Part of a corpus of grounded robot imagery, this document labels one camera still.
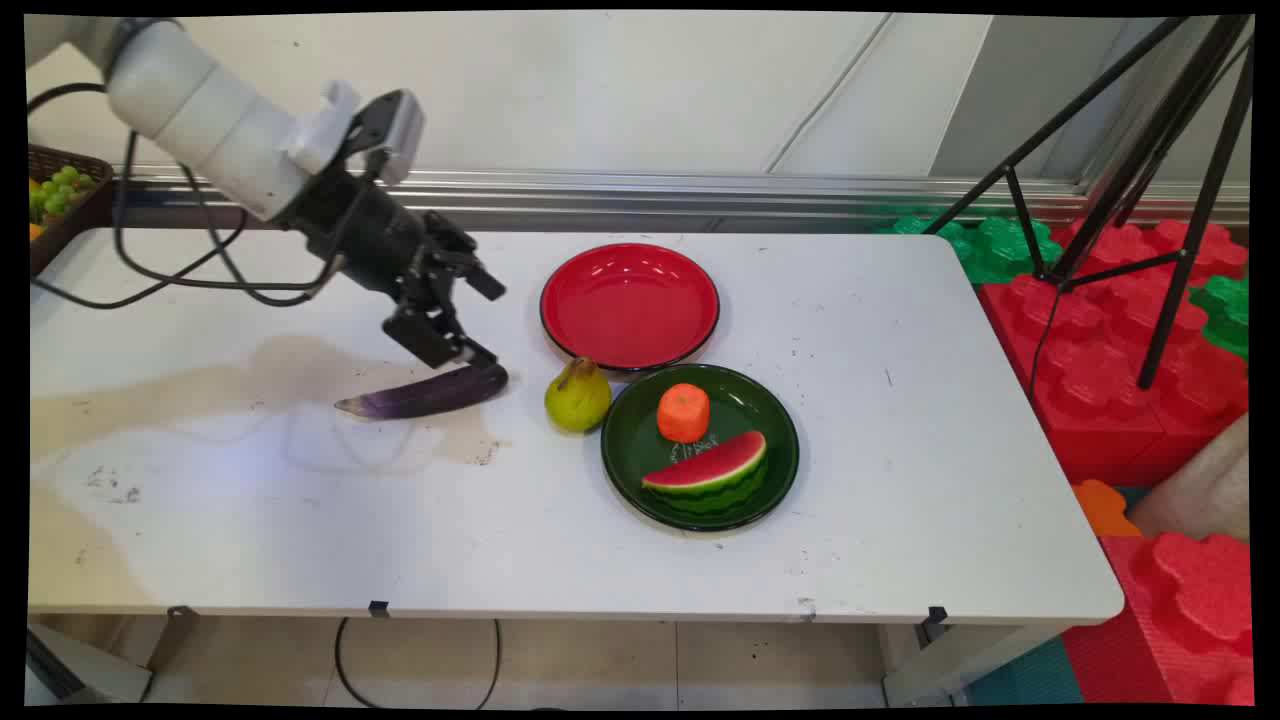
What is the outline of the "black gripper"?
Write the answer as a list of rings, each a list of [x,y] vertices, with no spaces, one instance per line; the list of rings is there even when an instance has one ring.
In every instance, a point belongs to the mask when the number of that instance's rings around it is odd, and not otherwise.
[[[465,331],[456,304],[399,299],[401,277],[412,270],[429,299],[445,297],[456,279],[490,301],[507,291],[477,256],[477,241],[439,211],[411,211],[375,181],[332,164],[307,181],[276,215],[276,225],[302,233],[306,249],[323,261],[319,279],[306,283],[300,302],[346,272],[364,288],[398,299],[381,329],[430,368],[499,365],[497,355]]]

